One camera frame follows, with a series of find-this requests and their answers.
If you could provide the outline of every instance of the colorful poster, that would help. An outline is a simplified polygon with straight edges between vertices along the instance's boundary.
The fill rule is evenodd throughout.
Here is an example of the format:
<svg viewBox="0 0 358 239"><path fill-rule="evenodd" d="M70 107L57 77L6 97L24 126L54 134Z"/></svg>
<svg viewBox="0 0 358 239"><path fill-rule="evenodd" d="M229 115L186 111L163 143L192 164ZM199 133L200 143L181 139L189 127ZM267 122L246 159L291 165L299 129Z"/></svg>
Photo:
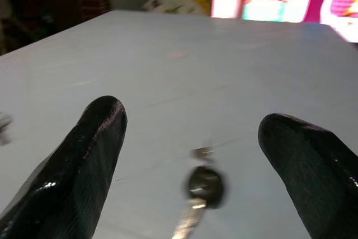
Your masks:
<svg viewBox="0 0 358 239"><path fill-rule="evenodd" d="M321 18L347 41L358 42L358 0L324 0Z"/></svg>

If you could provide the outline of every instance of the key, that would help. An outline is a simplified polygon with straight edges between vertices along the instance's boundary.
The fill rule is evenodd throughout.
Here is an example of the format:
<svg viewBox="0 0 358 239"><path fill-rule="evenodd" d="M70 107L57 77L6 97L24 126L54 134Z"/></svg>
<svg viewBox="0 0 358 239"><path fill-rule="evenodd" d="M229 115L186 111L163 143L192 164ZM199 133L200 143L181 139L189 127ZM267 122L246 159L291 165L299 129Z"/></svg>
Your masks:
<svg viewBox="0 0 358 239"><path fill-rule="evenodd" d="M197 148L194 149L193 155L195 158L206 160L207 158L210 158L211 155L213 155L213 149L211 147L203 147L203 148Z"/></svg>
<svg viewBox="0 0 358 239"><path fill-rule="evenodd" d="M216 208L220 204L224 194L222 177L211 168L199 166L190 176L186 191L190 199L172 239L189 238L205 208Z"/></svg>

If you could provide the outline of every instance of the white table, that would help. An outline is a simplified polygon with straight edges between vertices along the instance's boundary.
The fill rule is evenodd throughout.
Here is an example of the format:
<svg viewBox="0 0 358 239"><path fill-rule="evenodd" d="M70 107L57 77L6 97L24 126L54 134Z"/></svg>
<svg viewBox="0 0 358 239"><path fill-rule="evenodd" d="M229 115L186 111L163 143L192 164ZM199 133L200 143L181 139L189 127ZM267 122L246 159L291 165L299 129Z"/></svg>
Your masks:
<svg viewBox="0 0 358 239"><path fill-rule="evenodd" d="M193 238L309 238L257 128L272 112L358 153L358 52L324 25L110 12L0 58L0 210L101 95L128 129L94 238L171 238L182 183L208 139L230 184Z"/></svg>

